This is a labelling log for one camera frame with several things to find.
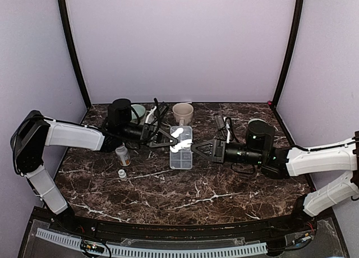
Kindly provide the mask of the clear plastic pill organizer box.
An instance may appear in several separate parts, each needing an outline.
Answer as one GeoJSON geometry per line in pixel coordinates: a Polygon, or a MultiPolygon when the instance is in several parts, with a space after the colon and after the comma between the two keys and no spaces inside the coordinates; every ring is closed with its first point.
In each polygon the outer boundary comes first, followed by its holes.
{"type": "Polygon", "coordinates": [[[169,148],[169,167],[174,170],[192,169],[192,127],[172,126],[170,135],[177,139],[178,143],[169,148]]]}

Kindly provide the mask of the white pill bottle orange label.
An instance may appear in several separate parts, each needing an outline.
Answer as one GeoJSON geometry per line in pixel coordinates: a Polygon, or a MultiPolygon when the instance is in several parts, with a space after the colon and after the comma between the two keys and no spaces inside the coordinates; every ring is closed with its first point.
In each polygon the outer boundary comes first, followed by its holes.
{"type": "Polygon", "coordinates": [[[115,149],[115,154],[119,159],[121,166],[127,167],[130,165],[130,153],[124,144],[115,149]]]}

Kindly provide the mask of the small white bottle cap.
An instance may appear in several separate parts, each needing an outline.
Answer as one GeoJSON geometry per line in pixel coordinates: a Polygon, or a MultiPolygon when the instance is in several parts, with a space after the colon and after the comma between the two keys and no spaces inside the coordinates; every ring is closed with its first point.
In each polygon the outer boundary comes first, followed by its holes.
{"type": "Polygon", "coordinates": [[[126,181],[127,180],[127,174],[126,171],[124,169],[120,169],[118,171],[118,177],[121,181],[126,181]]]}

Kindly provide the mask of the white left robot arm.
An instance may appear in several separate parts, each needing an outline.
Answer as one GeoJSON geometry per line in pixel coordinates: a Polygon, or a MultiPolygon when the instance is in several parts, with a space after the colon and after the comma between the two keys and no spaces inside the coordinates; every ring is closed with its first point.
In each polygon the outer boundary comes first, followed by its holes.
{"type": "Polygon", "coordinates": [[[89,126],[60,121],[32,110],[11,137],[12,161],[16,174],[27,179],[49,210],[58,215],[57,224],[67,233],[79,229],[79,220],[70,214],[70,206],[45,169],[43,152],[46,146],[65,146],[108,153],[123,143],[132,142],[150,148],[174,146],[178,140],[162,130],[162,120],[169,106],[155,103],[150,112],[152,121],[141,122],[131,101],[116,99],[107,108],[102,126],[89,126]]]}

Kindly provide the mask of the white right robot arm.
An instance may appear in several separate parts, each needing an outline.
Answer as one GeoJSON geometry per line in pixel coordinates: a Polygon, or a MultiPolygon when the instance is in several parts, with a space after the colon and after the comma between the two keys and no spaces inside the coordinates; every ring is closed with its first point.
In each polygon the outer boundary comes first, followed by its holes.
{"type": "Polygon", "coordinates": [[[303,148],[274,147],[275,129],[265,121],[249,120],[245,143],[220,139],[193,144],[191,150],[213,162],[257,165],[260,172],[271,179],[287,179],[303,174],[343,171],[337,179],[321,189],[302,195],[296,200],[286,227],[298,232],[308,220],[339,202],[358,195],[358,136],[342,142],[303,148]]]}

